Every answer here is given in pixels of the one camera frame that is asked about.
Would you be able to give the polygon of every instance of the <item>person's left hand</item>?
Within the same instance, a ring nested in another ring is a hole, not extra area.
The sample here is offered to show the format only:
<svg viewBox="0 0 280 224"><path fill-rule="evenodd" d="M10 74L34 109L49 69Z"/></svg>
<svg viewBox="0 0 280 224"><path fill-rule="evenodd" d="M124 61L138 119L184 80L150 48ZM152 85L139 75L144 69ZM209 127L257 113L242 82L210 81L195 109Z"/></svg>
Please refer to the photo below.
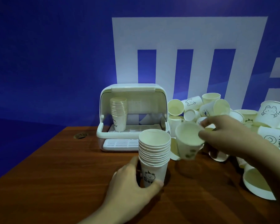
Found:
<svg viewBox="0 0 280 224"><path fill-rule="evenodd" d="M120 214L119 223L125 223L136 216L149 201L158 194L164 183L154 181L148 188L140 188L136 181L138 156L114 173L103 206Z"/></svg>

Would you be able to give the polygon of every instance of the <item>hand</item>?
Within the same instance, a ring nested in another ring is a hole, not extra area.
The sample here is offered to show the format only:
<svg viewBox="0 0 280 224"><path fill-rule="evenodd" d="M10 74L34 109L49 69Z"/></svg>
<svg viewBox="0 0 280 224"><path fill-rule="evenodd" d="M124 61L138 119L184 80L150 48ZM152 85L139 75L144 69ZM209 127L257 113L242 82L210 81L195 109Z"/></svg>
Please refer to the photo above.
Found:
<svg viewBox="0 0 280 224"><path fill-rule="evenodd" d="M115 214L117 223L125 223L137 215L164 185L161 181L154 181L150 187L140 188L136 181L137 163L138 156L135 156L114 173L110 181L102 207Z"/></svg>
<svg viewBox="0 0 280 224"><path fill-rule="evenodd" d="M214 156L216 156L214 154L216 151L213 148L228 155L247 159L250 155L257 153L255 150L261 147L257 145L269 143L230 116L208 117L200 125L206 127L212 123L216 126L215 130L200 131L198 135L206 142L204 150L210 151Z"/></svg>

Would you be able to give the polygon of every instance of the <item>blue backdrop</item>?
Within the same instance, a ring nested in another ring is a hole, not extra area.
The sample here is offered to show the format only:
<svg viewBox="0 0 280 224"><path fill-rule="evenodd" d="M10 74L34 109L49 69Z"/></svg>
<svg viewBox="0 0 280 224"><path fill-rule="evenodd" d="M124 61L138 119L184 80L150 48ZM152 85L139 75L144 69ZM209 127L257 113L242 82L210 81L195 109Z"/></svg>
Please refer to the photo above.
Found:
<svg viewBox="0 0 280 224"><path fill-rule="evenodd" d="M0 137L9 138L0 141L0 176L65 126L98 125L100 93L120 74L112 18L247 16L268 17L242 106L257 109L280 88L270 78L280 0L0 0ZM214 49L207 92L225 96L236 49ZM137 54L138 82L155 83L157 48ZM173 98L189 94L194 54L177 50Z"/></svg>

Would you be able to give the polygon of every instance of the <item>open lid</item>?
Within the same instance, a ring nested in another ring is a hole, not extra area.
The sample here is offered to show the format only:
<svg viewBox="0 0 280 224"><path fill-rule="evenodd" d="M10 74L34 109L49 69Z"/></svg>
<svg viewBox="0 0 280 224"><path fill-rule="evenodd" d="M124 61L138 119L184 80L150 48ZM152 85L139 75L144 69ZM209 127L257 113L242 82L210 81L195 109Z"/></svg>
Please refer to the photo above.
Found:
<svg viewBox="0 0 280 224"><path fill-rule="evenodd" d="M113 84L104 88L100 97L100 122L111 113L110 99L126 97L128 114L161 113L167 119L167 95L153 83Z"/></svg>

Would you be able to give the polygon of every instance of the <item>brown wooden tabletop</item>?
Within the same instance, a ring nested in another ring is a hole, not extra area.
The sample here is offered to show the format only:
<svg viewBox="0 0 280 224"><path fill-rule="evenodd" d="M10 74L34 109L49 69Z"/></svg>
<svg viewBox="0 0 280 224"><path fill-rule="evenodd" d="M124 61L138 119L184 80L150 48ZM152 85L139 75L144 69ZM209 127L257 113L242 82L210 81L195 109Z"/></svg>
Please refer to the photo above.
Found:
<svg viewBox="0 0 280 224"><path fill-rule="evenodd" d="M74 139L79 132L89 133ZM96 127L67 127L0 178L0 223L77 223L102 203L113 173L137 153L105 153ZM170 161L168 182L129 223L280 223L275 201L244 187L230 162Z"/></svg>

